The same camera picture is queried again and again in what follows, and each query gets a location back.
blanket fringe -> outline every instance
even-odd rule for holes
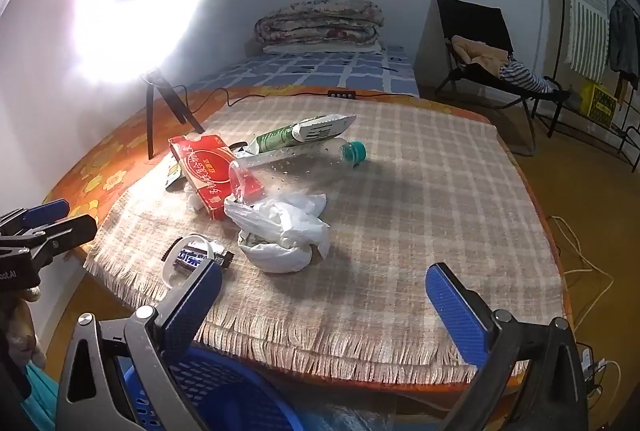
[[[167,293],[154,279],[131,273],[111,259],[88,258],[84,268],[127,305],[157,305]],[[471,382],[476,367],[464,364],[451,340],[445,345],[414,341],[393,343],[349,332],[322,334],[317,328],[231,311],[214,305],[195,340],[225,353],[302,374],[383,384],[450,384]],[[516,363],[513,375],[526,369]]]

teal fabric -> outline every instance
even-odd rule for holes
[[[40,431],[55,431],[58,383],[33,363],[27,364],[25,373],[31,384],[31,396],[22,403],[22,409]]]

silver bolt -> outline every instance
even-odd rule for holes
[[[511,313],[507,310],[504,310],[503,308],[499,308],[498,310],[496,310],[494,315],[495,318],[498,319],[498,321],[500,321],[501,323],[508,323],[513,319]]]
[[[566,319],[561,317],[557,317],[554,319],[554,325],[560,330],[566,330],[567,328],[569,328],[569,323],[566,322]]]
[[[89,324],[93,319],[94,316],[92,316],[90,313],[84,313],[78,318],[78,324],[85,326]]]
[[[149,305],[141,306],[136,310],[136,316],[140,319],[149,319],[154,313],[154,308]]]

bottle cap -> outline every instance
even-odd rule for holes
[[[367,150],[364,144],[359,140],[348,142],[342,147],[342,156],[347,162],[353,162],[357,166],[360,162],[364,162],[367,157]]]

folding chair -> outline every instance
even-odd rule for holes
[[[533,156],[536,154],[536,133],[533,129],[533,118],[536,115],[538,103],[542,101],[552,101],[555,103],[556,112],[552,121],[553,127],[558,122],[558,116],[562,109],[562,103],[569,97],[569,91],[562,90],[562,87],[552,78],[545,76],[544,78],[558,87],[550,93],[532,92],[524,88],[517,87],[513,84],[503,81],[498,77],[485,70],[476,63],[466,64],[453,50],[451,38],[461,36],[473,41],[481,41],[489,46],[500,48],[513,55],[513,46],[507,25],[504,23],[502,11],[499,8],[485,7],[484,5],[470,4],[468,2],[460,2],[459,0],[437,0],[438,10],[440,11],[440,22],[442,23],[442,31],[445,37],[445,45],[447,47],[447,64],[449,65],[449,74],[446,79],[436,88],[435,93],[439,95],[442,89],[451,82],[452,90],[457,93],[456,82],[460,79],[468,79],[483,86],[496,88],[508,94],[513,94],[518,98],[507,104],[500,106],[488,106],[487,104],[470,103],[491,108],[492,110],[503,110],[510,106],[522,103],[527,122],[529,122],[529,130],[533,148],[526,146],[513,146],[509,149],[511,153],[522,156]],[[529,109],[527,100],[534,100],[533,108]]]

